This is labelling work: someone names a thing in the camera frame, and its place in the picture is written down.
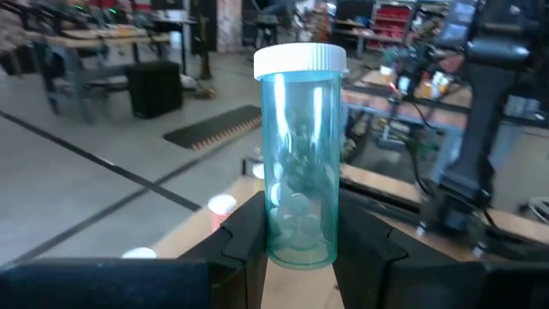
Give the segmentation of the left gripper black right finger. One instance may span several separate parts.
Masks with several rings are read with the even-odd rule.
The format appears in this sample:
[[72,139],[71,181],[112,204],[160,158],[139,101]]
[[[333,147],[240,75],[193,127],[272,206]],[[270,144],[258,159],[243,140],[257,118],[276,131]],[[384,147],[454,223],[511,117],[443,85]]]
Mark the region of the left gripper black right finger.
[[340,195],[334,272],[346,309],[382,308],[391,264],[407,252],[390,239],[393,227]]

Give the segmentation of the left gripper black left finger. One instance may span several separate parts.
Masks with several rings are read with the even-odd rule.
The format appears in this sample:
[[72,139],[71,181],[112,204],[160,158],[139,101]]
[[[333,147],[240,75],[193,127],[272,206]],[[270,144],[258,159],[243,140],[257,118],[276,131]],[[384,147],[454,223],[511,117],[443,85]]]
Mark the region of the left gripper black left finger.
[[183,308],[260,309],[267,269],[265,196],[258,192],[179,258]]

